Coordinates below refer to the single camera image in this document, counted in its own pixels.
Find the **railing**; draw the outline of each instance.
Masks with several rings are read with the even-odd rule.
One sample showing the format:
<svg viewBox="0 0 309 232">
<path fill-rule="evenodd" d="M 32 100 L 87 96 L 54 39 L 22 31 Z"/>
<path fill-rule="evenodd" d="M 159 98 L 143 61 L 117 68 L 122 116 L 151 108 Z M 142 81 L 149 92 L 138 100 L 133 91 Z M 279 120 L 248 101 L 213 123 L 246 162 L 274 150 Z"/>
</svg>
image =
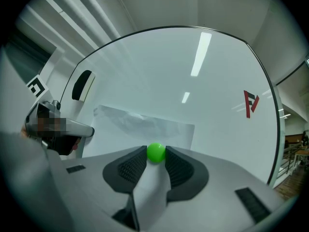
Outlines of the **railing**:
<svg viewBox="0 0 309 232">
<path fill-rule="evenodd" d="M 301 146 L 302 146 L 302 141 L 301 142 L 299 142 L 299 143 L 297 143 L 297 144 L 295 144 L 295 145 L 293 145 L 293 146 L 291 146 L 291 147 L 288 147 L 288 148 L 286 148 L 286 149 L 284 149 L 284 152 L 283 153 L 285 153 L 285 152 L 289 152 L 288 153 L 288 155 L 286 155 L 286 156 L 284 156 L 282 159 L 287 159 L 287 158 L 289 158 L 289 163 L 288 163 L 288 166 L 287 166 L 287 173 L 289 172 L 289 169 L 290 169 L 290 164 L 291 164 L 291 159 L 292 159 L 292 154 L 294 154 L 296 151 L 298 151 L 300 148 L 301 148 Z"/>
</svg>

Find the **person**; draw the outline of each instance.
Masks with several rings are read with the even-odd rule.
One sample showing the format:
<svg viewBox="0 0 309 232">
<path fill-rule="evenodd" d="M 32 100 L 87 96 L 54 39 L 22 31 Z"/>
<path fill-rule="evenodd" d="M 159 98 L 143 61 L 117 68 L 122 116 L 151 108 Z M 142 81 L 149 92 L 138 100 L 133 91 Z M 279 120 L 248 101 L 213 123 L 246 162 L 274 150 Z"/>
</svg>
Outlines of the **person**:
<svg viewBox="0 0 309 232">
<path fill-rule="evenodd" d="M 303 146 L 308 146 L 309 138 L 306 134 L 306 131 L 303 132 L 303 135 L 301 137 L 301 141 L 303 141 Z"/>
<path fill-rule="evenodd" d="M 25 138 L 29 137 L 29 135 L 28 135 L 28 133 L 27 133 L 27 130 L 26 130 L 26 127 L 25 127 L 25 126 L 22 127 L 22 129 L 21 129 L 21 131 L 20 131 L 20 135 L 21 135 L 22 137 L 25 137 Z M 75 142 L 74 145 L 72 146 L 72 149 L 70 150 L 70 152 L 72 152 L 73 150 L 77 150 L 78 144 L 80 143 L 80 141 L 81 141 L 81 137 L 78 137 L 78 138 L 76 139 L 76 142 Z"/>
</svg>

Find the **white wall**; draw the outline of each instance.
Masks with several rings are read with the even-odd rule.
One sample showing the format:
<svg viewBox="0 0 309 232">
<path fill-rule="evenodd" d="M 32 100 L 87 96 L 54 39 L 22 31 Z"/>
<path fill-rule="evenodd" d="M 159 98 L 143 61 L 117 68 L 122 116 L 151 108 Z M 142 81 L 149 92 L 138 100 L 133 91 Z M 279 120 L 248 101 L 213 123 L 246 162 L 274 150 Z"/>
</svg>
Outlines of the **white wall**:
<svg viewBox="0 0 309 232">
<path fill-rule="evenodd" d="M 122 0 L 137 30 L 198 25 L 197 0 Z"/>
<path fill-rule="evenodd" d="M 279 96 L 277 87 L 274 87 L 274 92 L 275 92 L 275 97 L 276 97 L 277 104 L 278 104 L 279 116 L 283 116 L 284 114 L 284 111 L 282 110 L 283 105 L 282 105 L 281 98 Z M 280 140 L 279 140 L 280 143 L 279 143 L 279 148 L 278 148 L 278 157 L 277 157 L 277 162 L 276 162 L 276 166 L 274 169 L 274 174 L 269 183 L 270 187 L 273 187 L 275 185 L 275 182 L 277 180 L 277 174 L 281 167 L 281 162 L 282 162 L 283 152 L 284 152 L 284 141 L 285 141 L 285 120 L 286 119 L 283 119 L 283 118 L 280 119 Z"/>
<path fill-rule="evenodd" d="M 291 115 L 285 119 L 285 135 L 302 134 L 305 130 L 306 122 L 297 115 Z"/>
<path fill-rule="evenodd" d="M 3 47 L 0 49 L 0 90 L 0 131 L 19 133 L 36 97 L 17 74 Z"/>
<path fill-rule="evenodd" d="M 41 76 L 56 100 L 79 61 L 134 31 L 118 0 L 32 0 L 16 25 L 52 54 Z"/>
<path fill-rule="evenodd" d="M 282 104 L 293 110 L 305 121 L 308 121 L 305 104 L 299 96 L 298 91 L 294 89 L 292 80 L 289 78 L 286 79 L 284 82 L 280 83 L 277 88 Z"/>
</svg>

